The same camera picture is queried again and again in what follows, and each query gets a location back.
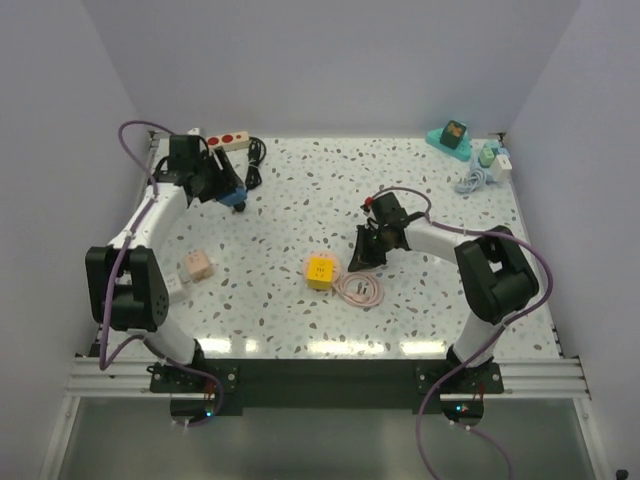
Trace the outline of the blue cube socket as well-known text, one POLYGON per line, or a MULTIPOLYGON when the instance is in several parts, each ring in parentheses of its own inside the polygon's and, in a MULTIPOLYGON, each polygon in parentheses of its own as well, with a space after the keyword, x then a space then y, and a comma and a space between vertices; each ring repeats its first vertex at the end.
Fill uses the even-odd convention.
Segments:
POLYGON ((246 208, 247 191, 244 187, 237 187, 233 191, 225 193, 217 198, 217 202, 233 208, 237 212, 243 212, 246 208))

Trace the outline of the beige power strip red sockets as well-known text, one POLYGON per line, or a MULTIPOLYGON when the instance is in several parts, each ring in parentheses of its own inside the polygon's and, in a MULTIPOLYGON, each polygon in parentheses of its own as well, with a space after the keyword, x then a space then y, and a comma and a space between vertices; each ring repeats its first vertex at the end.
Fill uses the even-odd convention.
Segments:
POLYGON ((208 136, 206 140, 207 144, 211 148, 223 148, 225 151, 246 149, 251 143, 251 139, 247 131, 211 135, 208 136))

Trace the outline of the yellow cube socket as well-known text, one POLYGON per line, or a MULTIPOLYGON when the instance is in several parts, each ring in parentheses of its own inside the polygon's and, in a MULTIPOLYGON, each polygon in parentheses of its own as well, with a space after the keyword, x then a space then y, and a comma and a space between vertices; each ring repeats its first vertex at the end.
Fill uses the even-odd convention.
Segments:
POLYGON ((333 258, 311 256, 305 273, 307 286, 319 291, 330 290, 334 280, 335 266, 333 258))

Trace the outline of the beige cube plug adapter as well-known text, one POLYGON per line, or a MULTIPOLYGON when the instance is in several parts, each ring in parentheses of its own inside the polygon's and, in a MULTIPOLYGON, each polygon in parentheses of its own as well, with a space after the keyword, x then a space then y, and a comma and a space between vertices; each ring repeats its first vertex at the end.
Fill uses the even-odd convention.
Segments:
POLYGON ((183 261, 186 273, 192 283, 206 280, 214 273, 214 266, 203 249, 190 252, 183 261))

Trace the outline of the white cube plug adapter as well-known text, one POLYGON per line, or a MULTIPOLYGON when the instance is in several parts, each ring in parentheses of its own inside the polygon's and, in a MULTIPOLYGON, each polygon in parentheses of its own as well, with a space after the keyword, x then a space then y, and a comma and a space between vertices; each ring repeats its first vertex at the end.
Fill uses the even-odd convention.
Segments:
POLYGON ((189 298, 188 285, 182 281, 178 273, 168 274, 164 280, 171 304, 182 302, 189 298))

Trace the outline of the green small charger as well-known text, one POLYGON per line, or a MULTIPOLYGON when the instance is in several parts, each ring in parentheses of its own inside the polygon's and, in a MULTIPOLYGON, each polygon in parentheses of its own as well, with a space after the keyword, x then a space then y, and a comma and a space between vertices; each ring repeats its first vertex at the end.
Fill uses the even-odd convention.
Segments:
POLYGON ((495 161, 497 149, 492 147, 483 147, 480 150, 478 163, 482 168, 489 168, 495 161))

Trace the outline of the white charger block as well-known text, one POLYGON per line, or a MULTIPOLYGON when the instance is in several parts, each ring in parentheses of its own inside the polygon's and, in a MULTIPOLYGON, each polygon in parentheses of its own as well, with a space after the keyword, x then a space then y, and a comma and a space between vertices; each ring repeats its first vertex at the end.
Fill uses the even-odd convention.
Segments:
POLYGON ((509 177, 512 171, 512 164, 509 157, 505 154, 496 155, 489 167, 489 170, 491 179, 494 183, 503 182, 509 177))

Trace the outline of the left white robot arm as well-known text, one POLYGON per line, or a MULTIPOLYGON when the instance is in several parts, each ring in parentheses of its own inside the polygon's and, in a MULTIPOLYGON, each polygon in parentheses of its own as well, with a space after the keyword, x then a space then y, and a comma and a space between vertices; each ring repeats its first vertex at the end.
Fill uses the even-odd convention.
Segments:
POLYGON ((168 154, 147 172, 143 200, 121 232, 85 256, 90 306, 101 326, 99 362, 106 369, 123 350, 110 349, 109 335, 124 332, 175 364, 171 378, 185 392, 200 390, 207 368, 201 347, 174 322, 170 294, 156 251, 193 201, 216 202, 236 211, 246 206, 246 188, 220 145, 200 135, 172 135, 168 154))

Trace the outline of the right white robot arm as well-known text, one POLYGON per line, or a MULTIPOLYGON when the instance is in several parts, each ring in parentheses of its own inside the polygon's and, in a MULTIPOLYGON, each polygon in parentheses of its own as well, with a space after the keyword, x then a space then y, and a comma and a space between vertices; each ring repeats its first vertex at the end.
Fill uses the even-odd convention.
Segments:
POLYGON ((445 379, 452 390, 469 392, 481 380, 480 368, 493 358, 499 329, 539 293, 524 243, 504 226, 471 232, 435 222, 426 213, 409 214, 392 192, 367 198, 361 209, 366 223, 357 227, 349 272, 386 264, 394 249, 425 253, 457 267, 469 317, 448 350, 452 363, 445 379))

